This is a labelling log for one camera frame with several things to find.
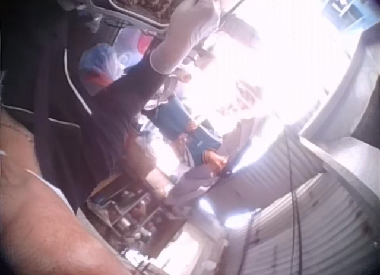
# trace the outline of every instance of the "sunlight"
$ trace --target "sunlight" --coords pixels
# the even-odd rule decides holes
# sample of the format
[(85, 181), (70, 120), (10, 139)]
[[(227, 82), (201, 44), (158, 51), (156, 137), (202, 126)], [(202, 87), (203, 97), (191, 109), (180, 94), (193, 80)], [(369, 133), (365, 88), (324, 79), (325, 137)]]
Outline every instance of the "sunlight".
[(213, 208), (211, 207), (210, 203), (209, 203), (207, 200), (205, 200), (205, 199), (200, 199), (200, 201), (199, 201), (199, 205), (200, 205), (201, 208), (202, 208), (204, 211), (206, 211), (207, 213), (210, 213), (210, 214), (215, 215)]

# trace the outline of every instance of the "cloth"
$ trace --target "cloth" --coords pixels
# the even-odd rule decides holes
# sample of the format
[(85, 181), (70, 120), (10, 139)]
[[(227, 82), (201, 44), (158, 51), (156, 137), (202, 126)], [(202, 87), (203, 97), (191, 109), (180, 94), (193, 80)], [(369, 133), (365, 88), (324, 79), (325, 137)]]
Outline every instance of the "cloth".
[(165, 76), (148, 56), (91, 97), (67, 56), (67, 12), (56, 0), (23, 1), (1, 9), (3, 104), (33, 133), (43, 179), (76, 211), (117, 167), (133, 117)]
[(184, 0), (170, 18), (165, 40), (151, 55), (152, 67), (170, 74), (191, 49), (219, 27), (220, 7), (215, 0)]
[[(186, 108), (177, 97), (171, 97), (166, 104), (160, 105), (156, 110), (143, 113), (160, 132), (170, 141), (175, 141), (181, 134), (186, 133), (186, 125), (192, 121)], [(188, 135), (186, 148), (188, 157), (185, 157), (189, 167), (199, 166), (204, 163), (204, 152), (218, 150), (221, 139), (214, 136), (201, 125)]]

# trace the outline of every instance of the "plastic bag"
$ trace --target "plastic bag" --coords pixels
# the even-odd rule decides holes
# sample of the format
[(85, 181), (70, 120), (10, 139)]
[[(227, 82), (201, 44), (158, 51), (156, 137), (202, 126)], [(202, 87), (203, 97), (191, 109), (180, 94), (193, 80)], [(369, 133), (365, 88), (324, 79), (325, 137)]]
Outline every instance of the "plastic bag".
[(119, 79), (122, 68), (115, 49), (99, 43), (85, 51), (79, 61), (81, 81), (91, 95)]

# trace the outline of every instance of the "bare skin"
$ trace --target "bare skin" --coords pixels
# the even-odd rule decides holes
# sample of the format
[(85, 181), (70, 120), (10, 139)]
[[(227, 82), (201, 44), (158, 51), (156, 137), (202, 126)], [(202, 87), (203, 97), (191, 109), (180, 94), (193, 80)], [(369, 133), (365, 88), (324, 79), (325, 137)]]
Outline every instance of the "bare skin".
[[(2, 110), (1, 121), (8, 117)], [(0, 129), (0, 150), (6, 153), (0, 156), (1, 253), (15, 272), (131, 275), (47, 185), (26, 171), (39, 174), (26, 130)]]
[(205, 152), (205, 162), (210, 167), (214, 175), (218, 175), (227, 164), (227, 158), (211, 150)]

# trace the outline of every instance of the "metal wall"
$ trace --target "metal wall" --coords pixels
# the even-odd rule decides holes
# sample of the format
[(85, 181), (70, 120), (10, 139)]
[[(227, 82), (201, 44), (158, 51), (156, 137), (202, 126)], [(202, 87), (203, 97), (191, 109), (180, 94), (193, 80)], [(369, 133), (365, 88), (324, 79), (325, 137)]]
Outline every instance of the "metal wall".
[[(302, 227), (303, 273), (368, 274), (379, 264), (379, 249), (367, 215), (329, 173), (297, 189)], [(221, 274), (238, 274), (247, 227), (231, 230)], [(254, 218), (241, 275), (290, 274), (293, 212), (290, 194)], [(292, 274), (298, 274), (298, 235)]]
[[(294, 188), (324, 171), (322, 161), (300, 143), (297, 135), (318, 105), (303, 120), (287, 128)], [(243, 209), (265, 208), (288, 192), (289, 163), (286, 139), (281, 134), (259, 160), (212, 189), (207, 198), (223, 222)]]

